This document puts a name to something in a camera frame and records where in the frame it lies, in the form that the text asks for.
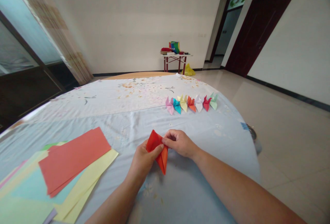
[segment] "orange paper crane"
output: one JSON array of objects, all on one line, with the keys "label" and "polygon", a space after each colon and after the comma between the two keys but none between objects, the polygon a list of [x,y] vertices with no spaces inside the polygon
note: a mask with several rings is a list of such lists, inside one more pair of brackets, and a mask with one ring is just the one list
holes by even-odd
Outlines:
[{"label": "orange paper crane", "polygon": [[206,109],[206,111],[209,111],[211,98],[210,98],[209,100],[206,100],[206,97],[207,97],[207,96],[204,97],[203,106],[204,106],[204,108]]},{"label": "orange paper crane", "polygon": [[[154,130],[152,130],[146,147],[147,151],[151,152],[158,145],[161,144],[162,144],[162,137],[159,134],[157,134]],[[168,153],[168,147],[164,146],[164,149],[162,150],[160,155],[156,158],[156,161],[164,175],[166,174],[167,153]]]},{"label": "orange paper crane", "polygon": [[188,96],[188,107],[189,107],[193,112],[196,112],[195,100],[194,100],[194,99],[191,99],[190,96]]}]

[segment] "table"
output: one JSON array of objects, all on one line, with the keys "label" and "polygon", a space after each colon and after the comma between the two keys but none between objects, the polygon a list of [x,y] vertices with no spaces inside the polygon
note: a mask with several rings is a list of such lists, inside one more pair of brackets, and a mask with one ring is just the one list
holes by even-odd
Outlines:
[{"label": "table", "polygon": [[164,72],[168,72],[168,64],[173,62],[173,61],[179,61],[179,70],[178,73],[180,73],[180,66],[181,66],[181,62],[183,63],[183,71],[182,74],[185,74],[185,70],[186,70],[186,61],[187,61],[187,56],[193,56],[191,54],[188,55],[180,55],[180,54],[176,54],[176,55],[162,55],[164,57]]},{"label": "table", "polygon": [[[182,129],[202,149],[260,183],[253,141],[236,108],[216,89],[194,78],[164,72],[114,76],[65,93],[0,138],[0,180],[44,145],[72,140],[101,127],[119,156],[105,171],[76,223],[84,223],[124,180],[136,147],[154,129]],[[217,110],[171,116],[167,96],[219,95]],[[169,150],[164,176],[155,163],[140,189],[128,223],[234,223],[197,166]]]}]

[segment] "left hand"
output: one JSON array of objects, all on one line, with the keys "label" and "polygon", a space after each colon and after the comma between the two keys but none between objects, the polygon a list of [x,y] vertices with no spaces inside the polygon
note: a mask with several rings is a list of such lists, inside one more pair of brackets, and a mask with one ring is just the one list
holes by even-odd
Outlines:
[{"label": "left hand", "polygon": [[157,146],[153,151],[148,152],[146,146],[148,139],[139,145],[135,151],[130,170],[127,174],[127,179],[137,181],[141,185],[147,177],[154,160],[164,149],[164,144]]}]

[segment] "origami crane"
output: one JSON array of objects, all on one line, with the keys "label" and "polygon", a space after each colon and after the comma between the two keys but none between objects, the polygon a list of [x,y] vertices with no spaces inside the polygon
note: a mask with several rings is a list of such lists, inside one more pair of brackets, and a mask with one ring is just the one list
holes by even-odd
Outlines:
[{"label": "origami crane", "polygon": [[188,106],[187,106],[187,95],[185,96],[185,98],[183,99],[183,94],[181,95],[181,97],[178,96],[178,101],[180,101],[180,106],[181,108],[187,112]]},{"label": "origami crane", "polygon": [[212,108],[214,110],[216,110],[217,109],[217,106],[218,106],[218,104],[217,104],[218,95],[216,95],[215,97],[213,97],[213,93],[212,93],[211,96],[210,96],[210,98],[211,98],[210,105],[212,106]]},{"label": "origami crane", "polygon": [[173,107],[173,98],[171,98],[171,102],[168,100],[168,97],[166,99],[166,108],[168,110],[168,112],[173,115],[173,112],[174,112],[174,107]]},{"label": "origami crane", "polygon": [[196,96],[195,106],[196,106],[196,109],[198,110],[198,112],[201,112],[201,110],[203,109],[203,102],[202,102],[202,99],[200,98],[199,94]]},{"label": "origami crane", "polygon": [[196,112],[196,106],[195,106],[195,100],[191,99],[190,96],[188,96],[188,107],[193,111]]},{"label": "origami crane", "polygon": [[204,97],[203,106],[206,109],[206,111],[209,111],[211,98],[209,100],[206,100],[206,98],[207,98],[207,96]]},{"label": "origami crane", "polygon": [[[162,137],[157,134],[154,130],[152,130],[148,142],[147,142],[147,146],[146,146],[146,150],[148,152],[153,151],[158,145],[161,145],[162,143]],[[160,153],[160,155],[158,155],[158,157],[156,158],[156,161],[159,165],[159,167],[161,168],[163,174],[166,174],[166,166],[167,166],[167,153],[168,153],[168,147],[164,146],[164,149],[162,150],[162,152]]]},{"label": "origami crane", "polygon": [[181,107],[180,107],[180,102],[177,101],[175,98],[172,98],[173,99],[173,107],[174,109],[179,112],[179,114],[181,114]]}]

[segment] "hand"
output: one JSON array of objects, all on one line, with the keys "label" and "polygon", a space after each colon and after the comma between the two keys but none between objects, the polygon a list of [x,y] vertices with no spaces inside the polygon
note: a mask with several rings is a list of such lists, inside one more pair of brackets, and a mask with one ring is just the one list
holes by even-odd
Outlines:
[{"label": "hand", "polygon": [[178,154],[191,159],[200,150],[182,130],[170,129],[166,132],[162,142]]},{"label": "hand", "polygon": [[136,183],[143,184],[147,177],[154,160],[164,149],[164,144],[157,146],[153,151],[146,150],[148,139],[139,145],[135,151],[131,167],[127,174],[128,180],[133,180]]}]

